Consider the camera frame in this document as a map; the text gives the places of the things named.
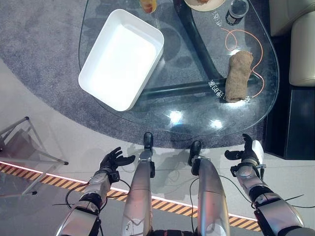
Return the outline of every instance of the plate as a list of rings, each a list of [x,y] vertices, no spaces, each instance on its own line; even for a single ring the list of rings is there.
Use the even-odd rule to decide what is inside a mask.
[[[225,0],[209,0],[206,3],[202,3],[198,0],[185,0],[186,4],[196,11],[212,11],[221,6]]]

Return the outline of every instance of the hazard stripe tape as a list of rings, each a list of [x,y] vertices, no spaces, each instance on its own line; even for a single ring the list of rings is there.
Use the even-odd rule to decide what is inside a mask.
[[[15,166],[15,165],[4,163],[4,162],[0,162],[0,172],[26,178],[29,180],[35,180],[42,173],[40,171],[30,170],[28,168],[19,167],[19,166]],[[73,189],[79,186],[80,184],[85,183],[83,181],[56,176],[52,174],[46,174],[46,176],[42,178],[40,182],[48,184],[48,185],[60,187],[60,188],[66,188],[66,189]],[[74,191],[83,192],[85,188],[86,186],[82,186],[82,187],[76,188]],[[126,194],[126,192],[121,191],[121,189],[116,189],[112,187],[111,190],[107,193],[107,196],[111,197],[111,199],[125,202],[127,199],[127,196],[124,194]],[[152,208],[172,212],[175,214],[185,215],[185,216],[191,216],[192,214],[194,218],[198,216],[198,209],[195,206],[193,206],[192,208],[191,205],[188,205],[188,204],[161,199],[155,196],[152,196]],[[257,231],[257,232],[261,231],[257,223],[257,220],[255,219],[229,214],[229,223],[230,223],[230,226],[233,226],[233,227],[238,227],[238,228]]]

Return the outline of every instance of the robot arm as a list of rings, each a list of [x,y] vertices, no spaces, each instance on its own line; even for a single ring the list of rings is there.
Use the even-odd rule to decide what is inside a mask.
[[[264,168],[262,164],[263,149],[259,141],[252,141],[251,137],[243,134],[245,140],[244,151],[226,151],[229,160],[241,159],[241,163],[231,167],[234,177],[237,177],[245,193],[255,206],[254,214],[258,224],[266,236],[313,236],[315,231],[304,228],[301,216],[297,210],[274,193],[262,180]]]
[[[84,194],[57,231],[56,236],[97,236],[101,224],[99,213],[111,184],[119,181],[118,166],[132,163],[135,156],[123,157],[120,147],[107,154],[99,170],[90,179]]]

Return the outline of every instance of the gray carpet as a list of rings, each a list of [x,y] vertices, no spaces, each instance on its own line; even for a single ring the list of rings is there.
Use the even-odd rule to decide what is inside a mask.
[[[258,12],[266,11],[263,3],[254,2]],[[227,136],[184,135],[145,127],[101,108],[77,82],[85,5],[85,0],[0,0],[0,57],[33,94],[79,124],[132,143],[141,144],[146,131],[154,134],[156,147],[165,148],[188,148],[195,139],[208,148],[237,145],[243,132],[263,139],[262,122]]]

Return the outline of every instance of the beige cushion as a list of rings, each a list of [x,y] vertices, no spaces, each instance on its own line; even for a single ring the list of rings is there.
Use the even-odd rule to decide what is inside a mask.
[[[315,11],[293,24],[289,79],[295,86],[315,86]]]
[[[280,36],[290,31],[295,20],[315,11],[315,0],[269,0],[270,33]]]

